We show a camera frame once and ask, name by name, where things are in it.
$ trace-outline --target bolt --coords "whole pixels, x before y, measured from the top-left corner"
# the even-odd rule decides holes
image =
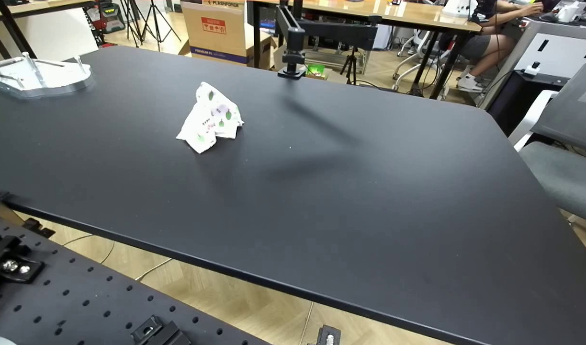
[[[1,271],[5,271],[5,273],[14,273],[18,269],[18,263],[14,263],[14,261],[3,261],[1,263]]]
[[[28,275],[30,267],[28,265],[22,265],[20,267],[20,275]]]

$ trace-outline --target white panel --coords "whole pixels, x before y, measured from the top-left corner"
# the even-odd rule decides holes
[[[514,70],[539,64],[539,75],[570,79],[586,64],[586,41],[537,33]]]
[[[476,0],[447,0],[442,12],[459,18],[468,18],[476,10],[476,6]]]
[[[97,50],[80,8],[18,18],[16,26],[41,60],[66,60]],[[0,39],[11,56],[18,54],[1,24]]]
[[[390,26],[376,26],[371,49],[373,50],[384,50],[388,47],[390,33],[392,33]]]

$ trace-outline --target metal plate with holes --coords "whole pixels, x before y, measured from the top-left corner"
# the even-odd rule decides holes
[[[43,263],[30,284],[0,280],[0,338],[13,344],[133,344],[150,315],[193,344],[263,344],[28,231],[0,221],[0,236],[18,236]]]

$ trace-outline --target black tabletop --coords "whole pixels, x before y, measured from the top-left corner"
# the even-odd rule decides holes
[[[108,49],[0,96],[11,206],[451,342],[586,344],[586,252],[472,108]],[[210,83],[237,141],[173,141]]]

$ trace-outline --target cardboard box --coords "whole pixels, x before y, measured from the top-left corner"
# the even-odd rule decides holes
[[[181,3],[193,58],[254,66],[252,27],[242,0]],[[271,39],[260,37],[260,70],[271,68]]]

